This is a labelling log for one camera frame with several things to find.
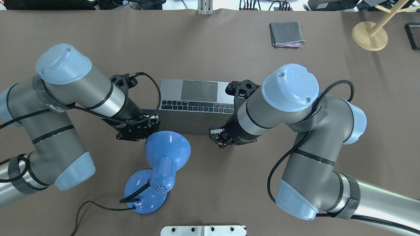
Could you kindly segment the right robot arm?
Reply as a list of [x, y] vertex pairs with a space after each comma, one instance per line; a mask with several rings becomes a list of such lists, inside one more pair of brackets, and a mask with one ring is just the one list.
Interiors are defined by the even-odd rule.
[[209, 128], [219, 148], [256, 142], [282, 123], [297, 133], [267, 178], [267, 193], [283, 211], [306, 221], [353, 219], [419, 234], [419, 200], [334, 171], [341, 147], [356, 142], [367, 125], [364, 112], [351, 104], [352, 82], [340, 80], [321, 91], [312, 73], [290, 63], [261, 86], [233, 81], [225, 92], [235, 97], [234, 113], [222, 127]]

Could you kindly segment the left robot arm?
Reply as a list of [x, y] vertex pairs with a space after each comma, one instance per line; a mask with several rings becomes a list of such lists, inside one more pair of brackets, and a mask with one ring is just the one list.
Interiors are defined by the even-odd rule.
[[1, 162], [1, 206], [50, 185], [65, 191], [94, 175], [95, 165], [67, 111], [99, 116], [120, 140], [145, 140], [159, 129], [156, 111], [144, 113], [128, 96], [144, 73], [106, 77], [69, 44], [36, 63], [36, 74], [1, 93], [1, 127], [24, 127], [35, 150]]

